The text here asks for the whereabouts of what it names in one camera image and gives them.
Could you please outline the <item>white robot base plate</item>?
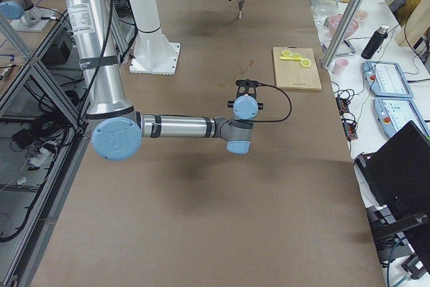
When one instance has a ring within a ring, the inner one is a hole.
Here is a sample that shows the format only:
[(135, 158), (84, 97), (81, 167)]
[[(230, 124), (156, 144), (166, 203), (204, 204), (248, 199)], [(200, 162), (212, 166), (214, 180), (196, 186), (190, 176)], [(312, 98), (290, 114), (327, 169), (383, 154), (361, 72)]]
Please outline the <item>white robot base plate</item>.
[(170, 42), (157, 30), (153, 33), (139, 32), (134, 46), (131, 73), (174, 75), (181, 44)]

